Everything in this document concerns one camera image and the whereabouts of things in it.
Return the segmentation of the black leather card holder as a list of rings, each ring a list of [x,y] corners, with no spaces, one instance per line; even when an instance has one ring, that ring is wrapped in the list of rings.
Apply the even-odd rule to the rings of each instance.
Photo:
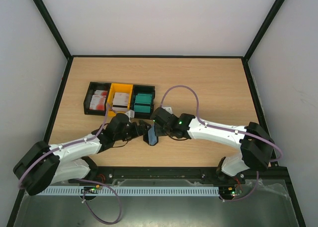
[[[159,138],[156,136],[155,127],[152,126],[148,132],[143,135],[143,141],[149,146],[155,146],[159,142]]]

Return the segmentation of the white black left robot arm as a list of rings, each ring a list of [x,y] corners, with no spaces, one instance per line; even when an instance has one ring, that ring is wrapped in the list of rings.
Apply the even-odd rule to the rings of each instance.
[[[90,177],[96,168],[90,155],[113,148],[117,141],[129,142],[144,136],[150,128],[143,120],[131,122],[127,114],[118,113],[110,122],[103,121],[98,129],[77,140],[52,145],[38,141],[13,168],[18,187],[34,196],[56,182]]]

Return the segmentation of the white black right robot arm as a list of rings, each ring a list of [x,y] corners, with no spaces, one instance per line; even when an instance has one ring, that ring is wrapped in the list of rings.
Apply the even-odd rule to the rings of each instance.
[[[197,116],[182,113],[179,117],[167,108],[159,107],[151,115],[156,136],[170,136],[177,140],[208,140],[237,150],[232,156],[221,158],[216,177],[228,183],[243,171],[265,172],[273,153],[273,140],[254,122],[247,126],[231,126],[201,120]]]

